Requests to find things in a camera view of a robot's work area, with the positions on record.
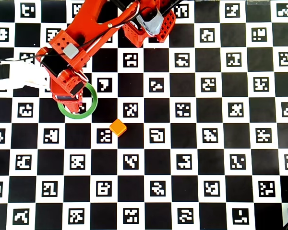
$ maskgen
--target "checkerboard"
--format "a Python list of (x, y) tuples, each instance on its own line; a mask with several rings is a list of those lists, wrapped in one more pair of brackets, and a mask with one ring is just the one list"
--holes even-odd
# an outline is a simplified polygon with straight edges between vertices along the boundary
[[(82, 3), (0, 1), (0, 59), (49, 46)], [(288, 0), (173, 10), (165, 43), (135, 48), (119, 30), (87, 63), (99, 102), (85, 119), (64, 117), (49, 89), (0, 91), (0, 230), (288, 222)], [(98, 20), (119, 13), (107, 2)]]

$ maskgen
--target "checkerboard mat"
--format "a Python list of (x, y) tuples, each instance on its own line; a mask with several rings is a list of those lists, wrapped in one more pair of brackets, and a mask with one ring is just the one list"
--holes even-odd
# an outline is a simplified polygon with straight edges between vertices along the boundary
[[(0, 1), (0, 59), (49, 46), (82, 3)], [(99, 103), (85, 119), (64, 117), (48, 89), (0, 91), (0, 230), (288, 222), (288, 0), (173, 10), (165, 43), (135, 48), (119, 30), (87, 63)], [(98, 21), (118, 14), (107, 2)]]

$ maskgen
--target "orange cube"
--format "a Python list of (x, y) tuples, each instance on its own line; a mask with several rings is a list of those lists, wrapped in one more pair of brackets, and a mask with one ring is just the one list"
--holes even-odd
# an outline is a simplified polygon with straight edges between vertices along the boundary
[(120, 135), (122, 135), (127, 130), (127, 127), (119, 119), (116, 119), (110, 125), (110, 130), (119, 137)]

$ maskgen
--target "black and white pattern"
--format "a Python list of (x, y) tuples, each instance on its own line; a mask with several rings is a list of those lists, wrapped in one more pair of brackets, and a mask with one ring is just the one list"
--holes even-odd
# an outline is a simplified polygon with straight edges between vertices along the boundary
[[(0, 59), (49, 47), (83, 3), (0, 1)], [(101, 21), (119, 14), (106, 4)], [(86, 119), (64, 117), (49, 89), (0, 91), (0, 230), (288, 222), (288, 0), (173, 12), (165, 43), (136, 48), (120, 30), (87, 62), (98, 106)], [(91, 104), (85, 89), (78, 113)]]

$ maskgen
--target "green ring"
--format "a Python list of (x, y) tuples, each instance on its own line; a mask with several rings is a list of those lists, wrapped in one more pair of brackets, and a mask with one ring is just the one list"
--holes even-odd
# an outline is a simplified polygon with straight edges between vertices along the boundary
[(71, 114), (70, 112), (68, 112), (64, 105), (62, 103), (58, 102), (58, 108), (61, 111), (61, 113), (63, 113), (65, 116), (72, 118), (72, 119), (83, 119), (88, 117), (89, 115), (91, 115), (98, 104), (98, 98), (97, 98), (97, 93), (95, 91), (95, 89), (93, 88), (93, 86), (90, 83), (86, 83), (85, 87), (91, 92), (92, 94), (92, 98), (93, 98), (93, 102), (92, 102), (92, 106), (83, 114)]

